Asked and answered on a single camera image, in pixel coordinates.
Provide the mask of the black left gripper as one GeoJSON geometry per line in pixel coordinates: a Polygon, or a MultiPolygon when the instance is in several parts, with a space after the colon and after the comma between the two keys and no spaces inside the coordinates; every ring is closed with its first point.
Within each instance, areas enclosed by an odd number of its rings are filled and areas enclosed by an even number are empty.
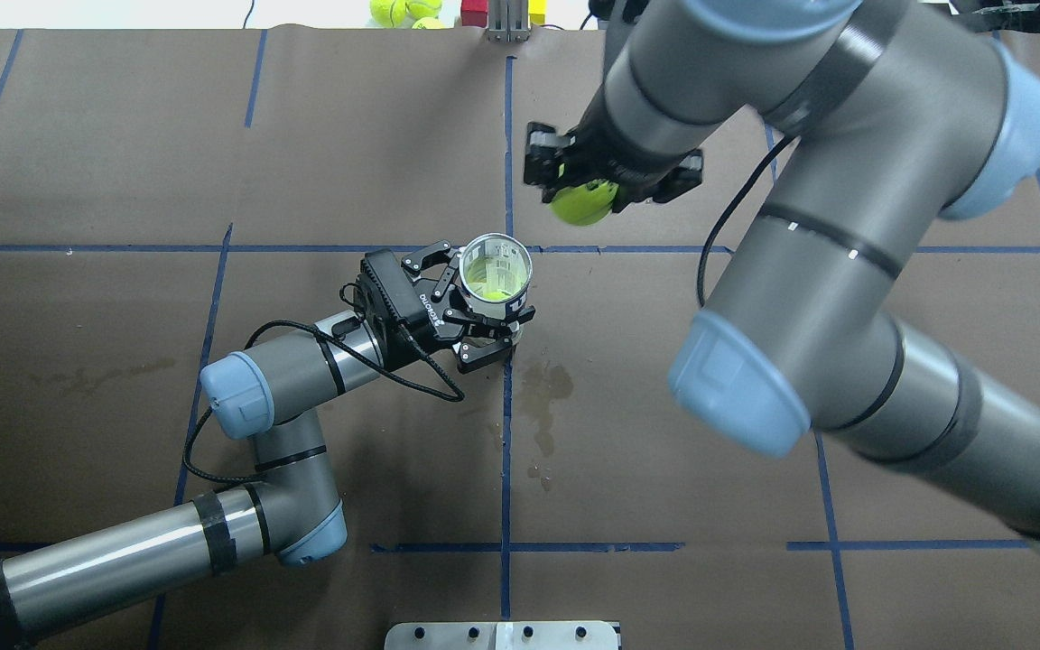
{"type": "Polygon", "coordinates": [[[409,340],[425,353],[453,345],[457,370],[470,374],[512,357],[536,308],[524,307],[506,320],[447,309],[447,303],[462,303],[457,285],[461,256],[462,248],[438,240],[405,254],[404,274],[378,276],[376,324],[393,350],[412,350],[409,340]]]}

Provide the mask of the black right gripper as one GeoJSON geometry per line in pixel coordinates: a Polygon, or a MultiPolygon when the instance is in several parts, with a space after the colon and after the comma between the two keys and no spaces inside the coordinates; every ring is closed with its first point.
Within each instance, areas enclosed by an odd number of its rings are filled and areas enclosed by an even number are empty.
{"type": "Polygon", "coordinates": [[[591,181],[614,182],[614,211],[649,200],[669,203],[704,181],[704,152],[659,155],[640,151],[606,129],[578,126],[560,133],[553,125],[525,125],[523,183],[540,190],[541,201],[591,181]]]}

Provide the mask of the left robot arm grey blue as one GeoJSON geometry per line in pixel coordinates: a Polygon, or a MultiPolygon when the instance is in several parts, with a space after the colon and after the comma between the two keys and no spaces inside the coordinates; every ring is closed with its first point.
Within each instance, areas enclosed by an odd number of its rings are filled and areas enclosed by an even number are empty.
{"type": "MultiPolygon", "coordinates": [[[[271,320],[310,322],[367,246],[0,246],[0,555],[181,505],[207,406],[200,370],[271,320]]],[[[442,402],[376,380],[321,408],[349,539],[330,558],[252,560],[47,639],[45,649],[380,647],[402,621],[509,618],[500,558],[509,370],[442,402]]]]}

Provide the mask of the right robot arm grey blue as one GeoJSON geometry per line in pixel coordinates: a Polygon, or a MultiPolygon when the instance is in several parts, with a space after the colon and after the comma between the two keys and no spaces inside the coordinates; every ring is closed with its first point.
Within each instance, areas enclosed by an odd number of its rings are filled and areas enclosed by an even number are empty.
{"type": "Polygon", "coordinates": [[[525,129],[543,202],[614,210],[701,176],[743,107],[794,144],[669,371],[676,402],[781,457],[807,432],[996,517],[1040,554],[1040,408],[884,310],[936,219],[997,209],[1040,168],[1040,77],[916,1],[649,1],[614,18],[599,89],[525,129]]]}

